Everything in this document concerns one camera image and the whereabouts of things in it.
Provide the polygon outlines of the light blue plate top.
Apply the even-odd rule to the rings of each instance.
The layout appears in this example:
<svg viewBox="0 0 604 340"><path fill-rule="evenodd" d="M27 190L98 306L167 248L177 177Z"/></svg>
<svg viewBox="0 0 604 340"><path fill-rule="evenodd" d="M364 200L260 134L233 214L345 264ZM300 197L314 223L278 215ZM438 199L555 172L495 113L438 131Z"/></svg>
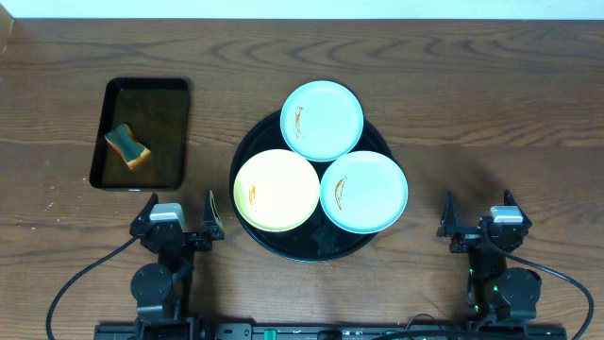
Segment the light blue plate top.
<svg viewBox="0 0 604 340"><path fill-rule="evenodd" d="M357 144L364 117L360 101L345 86L316 80L287 97L279 125L292 151L312 162L331 162Z"/></svg>

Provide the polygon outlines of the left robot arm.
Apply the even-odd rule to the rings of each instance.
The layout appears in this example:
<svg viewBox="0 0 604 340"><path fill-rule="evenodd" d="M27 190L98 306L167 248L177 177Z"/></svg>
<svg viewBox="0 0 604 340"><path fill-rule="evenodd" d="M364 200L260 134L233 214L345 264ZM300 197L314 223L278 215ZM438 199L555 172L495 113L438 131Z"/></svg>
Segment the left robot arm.
<svg viewBox="0 0 604 340"><path fill-rule="evenodd" d="M194 255L212 250L214 241L225 238L215 207L213 191L207 191L201 231L186 231L182 207L159 203L152 194L131 222L129 233L158 256L141 267L130 283L137 301L137 339L211 339L211 328L189 311L193 285Z"/></svg>

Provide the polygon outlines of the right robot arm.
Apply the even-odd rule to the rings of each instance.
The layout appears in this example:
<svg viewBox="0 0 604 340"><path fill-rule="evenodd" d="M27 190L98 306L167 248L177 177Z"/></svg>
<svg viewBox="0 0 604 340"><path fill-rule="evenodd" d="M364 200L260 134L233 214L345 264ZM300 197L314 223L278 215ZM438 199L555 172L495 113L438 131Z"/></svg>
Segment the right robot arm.
<svg viewBox="0 0 604 340"><path fill-rule="evenodd" d="M504 192L504 203L493 206L474 227L459 224L453 195L446 195L436 235L450 240L450 252L466 253L469 258L467 303L476 315L466 322L467 329L525 332L536 318L541 277L529 269L507 266L511 252L523 244L531 226L510 191Z"/></svg>

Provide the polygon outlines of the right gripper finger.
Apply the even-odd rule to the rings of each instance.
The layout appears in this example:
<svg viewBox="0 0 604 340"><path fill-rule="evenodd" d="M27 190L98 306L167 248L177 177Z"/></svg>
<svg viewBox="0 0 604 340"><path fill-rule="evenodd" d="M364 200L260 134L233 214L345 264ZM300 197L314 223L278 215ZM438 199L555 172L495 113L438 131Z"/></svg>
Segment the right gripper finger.
<svg viewBox="0 0 604 340"><path fill-rule="evenodd" d="M437 237L452 237L458 232L458 219L455 214L453 195L447 192L445 195L445 210L436 231Z"/></svg>
<svg viewBox="0 0 604 340"><path fill-rule="evenodd" d="M506 215L513 220L515 224L522 223L524 226L531 226L532 221L528 218L525 212L520 208L510 190L504 191L504 206L506 207Z"/></svg>

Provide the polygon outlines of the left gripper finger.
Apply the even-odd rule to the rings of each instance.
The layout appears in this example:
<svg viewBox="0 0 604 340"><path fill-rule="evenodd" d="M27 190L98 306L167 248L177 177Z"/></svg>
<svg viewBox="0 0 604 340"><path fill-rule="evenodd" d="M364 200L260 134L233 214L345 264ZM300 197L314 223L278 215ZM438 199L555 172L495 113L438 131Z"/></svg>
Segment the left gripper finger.
<svg viewBox="0 0 604 340"><path fill-rule="evenodd" d="M137 216L133 220L133 225L138 226L138 225L147 224L150 221L150 214L151 214L154 206L158 202L159 202L158 195L156 193L153 193L150 196L150 198L148 199L148 201L146 202L146 204L144 205L143 209L137 214Z"/></svg>
<svg viewBox="0 0 604 340"><path fill-rule="evenodd" d="M225 239L224 225L217 212L212 190L208 190L206 194L203 224L206 228L206 232L210 235L211 240Z"/></svg>

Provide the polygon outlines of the yellow plate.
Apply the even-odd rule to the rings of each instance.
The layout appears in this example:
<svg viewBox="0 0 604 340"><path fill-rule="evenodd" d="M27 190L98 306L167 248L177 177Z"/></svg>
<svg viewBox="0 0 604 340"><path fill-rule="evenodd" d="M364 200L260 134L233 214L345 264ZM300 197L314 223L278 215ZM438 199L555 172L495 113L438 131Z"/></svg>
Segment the yellow plate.
<svg viewBox="0 0 604 340"><path fill-rule="evenodd" d="M259 230L284 232L299 227L314 213L320 181L302 156L271 149L243 164L236 173L232 194L245 222Z"/></svg>

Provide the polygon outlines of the green and orange sponge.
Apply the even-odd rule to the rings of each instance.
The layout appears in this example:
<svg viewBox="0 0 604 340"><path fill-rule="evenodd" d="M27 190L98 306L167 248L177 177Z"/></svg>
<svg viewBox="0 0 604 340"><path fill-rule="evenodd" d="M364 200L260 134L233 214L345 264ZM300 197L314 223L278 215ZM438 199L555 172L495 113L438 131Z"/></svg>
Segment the green and orange sponge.
<svg viewBox="0 0 604 340"><path fill-rule="evenodd" d="M105 140L119 154L129 170L141 165L151 155L150 149L136 140L128 124L121 124L108 132Z"/></svg>

